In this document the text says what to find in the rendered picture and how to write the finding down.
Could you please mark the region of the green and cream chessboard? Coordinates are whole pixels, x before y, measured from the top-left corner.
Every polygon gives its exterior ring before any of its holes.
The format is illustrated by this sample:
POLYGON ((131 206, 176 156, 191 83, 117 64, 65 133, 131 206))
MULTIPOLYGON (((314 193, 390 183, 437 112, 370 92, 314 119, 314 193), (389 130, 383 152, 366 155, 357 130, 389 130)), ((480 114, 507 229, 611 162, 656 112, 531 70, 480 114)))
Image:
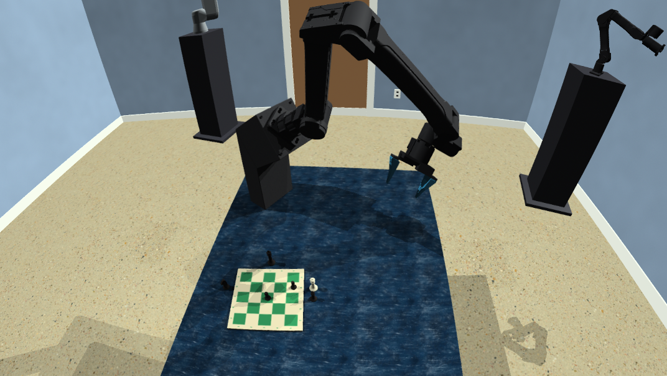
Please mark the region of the green and cream chessboard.
POLYGON ((302 331, 304 269, 238 269, 227 329, 302 331), (296 289, 291 289, 291 281, 296 289), (265 300, 268 292, 271 299, 265 300))

